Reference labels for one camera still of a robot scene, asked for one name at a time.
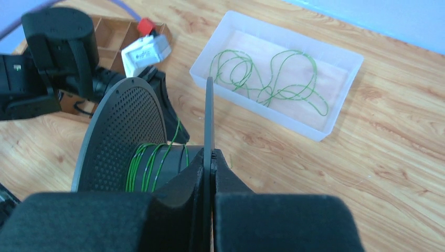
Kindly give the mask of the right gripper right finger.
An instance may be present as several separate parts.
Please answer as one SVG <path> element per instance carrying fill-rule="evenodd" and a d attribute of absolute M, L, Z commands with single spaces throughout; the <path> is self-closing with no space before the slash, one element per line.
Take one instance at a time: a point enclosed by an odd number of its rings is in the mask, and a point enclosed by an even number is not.
<path fill-rule="evenodd" d="M 353 215 L 326 194 L 253 192 L 214 151 L 216 251 L 363 251 Z"/>

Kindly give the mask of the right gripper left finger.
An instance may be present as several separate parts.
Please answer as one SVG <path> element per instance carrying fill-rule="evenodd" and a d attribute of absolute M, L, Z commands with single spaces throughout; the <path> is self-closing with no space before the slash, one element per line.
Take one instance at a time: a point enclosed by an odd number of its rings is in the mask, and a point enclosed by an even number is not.
<path fill-rule="evenodd" d="M 154 193 L 37 193 L 1 228 L 1 251 L 202 251 L 203 153 Z"/>

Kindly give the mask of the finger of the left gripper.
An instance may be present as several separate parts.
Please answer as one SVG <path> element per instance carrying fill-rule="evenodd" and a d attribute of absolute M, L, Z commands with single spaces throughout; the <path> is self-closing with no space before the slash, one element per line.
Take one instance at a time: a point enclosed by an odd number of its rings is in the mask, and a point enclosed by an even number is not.
<path fill-rule="evenodd" d="M 181 122 L 179 122 L 179 118 L 169 100 L 166 88 L 166 74 L 162 71 L 154 71 L 153 73 L 151 73 L 149 84 L 156 93 L 161 106 L 167 140 L 173 140 L 176 128 L 179 125 L 178 133 L 174 142 L 179 144 L 186 144 L 190 140 L 190 135 L 185 129 L 185 126 Z"/>

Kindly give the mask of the dark grey spool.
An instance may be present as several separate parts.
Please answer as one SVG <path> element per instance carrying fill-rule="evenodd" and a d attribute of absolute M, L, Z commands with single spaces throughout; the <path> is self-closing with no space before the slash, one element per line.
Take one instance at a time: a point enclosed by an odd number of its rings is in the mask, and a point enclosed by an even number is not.
<path fill-rule="evenodd" d="M 203 229 L 210 250 L 211 210 L 215 174 L 214 87 L 208 78 L 205 98 L 203 153 Z M 74 192 L 146 192 L 154 193 L 177 177 L 191 163 L 186 150 L 171 162 L 178 171 L 167 174 L 168 155 L 173 141 L 168 141 L 158 98 L 153 88 L 138 77 L 125 78 L 104 96 L 86 131 L 72 181 Z"/>

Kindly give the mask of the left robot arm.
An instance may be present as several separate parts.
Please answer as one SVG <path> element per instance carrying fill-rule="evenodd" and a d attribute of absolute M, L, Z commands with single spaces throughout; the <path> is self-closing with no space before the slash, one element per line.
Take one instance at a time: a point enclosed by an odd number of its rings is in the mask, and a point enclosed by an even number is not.
<path fill-rule="evenodd" d="M 86 13 L 53 7 L 25 13 L 26 50 L 1 55 L 1 120 L 62 110 L 59 92 L 99 103 L 124 75 L 99 66 L 95 25 Z"/>

